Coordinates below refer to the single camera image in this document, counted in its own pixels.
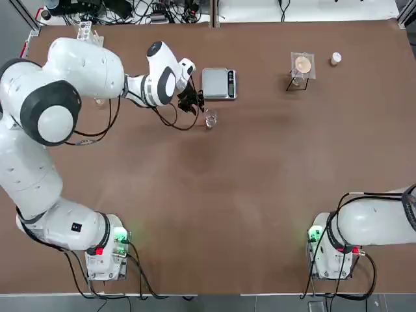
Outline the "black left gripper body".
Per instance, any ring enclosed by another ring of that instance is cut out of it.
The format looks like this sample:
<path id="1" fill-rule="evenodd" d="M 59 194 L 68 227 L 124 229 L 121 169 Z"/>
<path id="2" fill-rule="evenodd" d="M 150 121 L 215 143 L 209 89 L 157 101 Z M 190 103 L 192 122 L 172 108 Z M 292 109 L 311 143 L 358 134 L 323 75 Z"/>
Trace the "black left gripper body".
<path id="1" fill-rule="evenodd" d="M 196 104 L 196 91 L 191 81 L 187 81 L 184 90 L 177 94 L 178 105 L 189 106 Z"/>

